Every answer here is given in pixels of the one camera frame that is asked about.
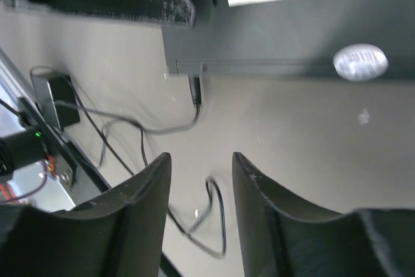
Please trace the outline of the black switch with white label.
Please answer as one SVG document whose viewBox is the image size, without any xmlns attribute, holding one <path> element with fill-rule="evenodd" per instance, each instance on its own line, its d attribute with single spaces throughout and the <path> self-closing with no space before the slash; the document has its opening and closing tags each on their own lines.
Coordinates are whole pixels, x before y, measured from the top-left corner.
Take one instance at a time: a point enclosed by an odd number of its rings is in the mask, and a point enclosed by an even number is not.
<svg viewBox="0 0 415 277">
<path fill-rule="evenodd" d="M 205 0 L 190 30 L 161 30 L 171 74 L 333 78 L 335 53 L 372 43 L 383 78 L 414 78 L 414 0 L 284 0 L 229 7 Z"/>
</svg>

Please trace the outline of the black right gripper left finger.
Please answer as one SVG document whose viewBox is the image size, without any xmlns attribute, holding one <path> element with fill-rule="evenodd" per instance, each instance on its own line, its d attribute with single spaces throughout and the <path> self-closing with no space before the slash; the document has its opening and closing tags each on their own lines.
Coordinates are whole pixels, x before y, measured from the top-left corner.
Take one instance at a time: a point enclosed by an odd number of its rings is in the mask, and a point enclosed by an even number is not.
<svg viewBox="0 0 415 277">
<path fill-rule="evenodd" d="M 164 152 L 70 211 L 1 206 L 1 275 L 157 276 L 170 186 Z"/>
</svg>

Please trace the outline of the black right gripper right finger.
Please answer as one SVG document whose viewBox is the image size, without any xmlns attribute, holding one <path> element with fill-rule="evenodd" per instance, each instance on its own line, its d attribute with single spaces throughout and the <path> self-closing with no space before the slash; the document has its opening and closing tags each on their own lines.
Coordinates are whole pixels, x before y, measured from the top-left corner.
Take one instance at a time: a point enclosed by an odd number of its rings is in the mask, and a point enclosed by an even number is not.
<svg viewBox="0 0 415 277">
<path fill-rule="evenodd" d="M 246 276 L 413 276 L 414 211 L 338 213 L 232 160 L 233 193 Z"/>
</svg>

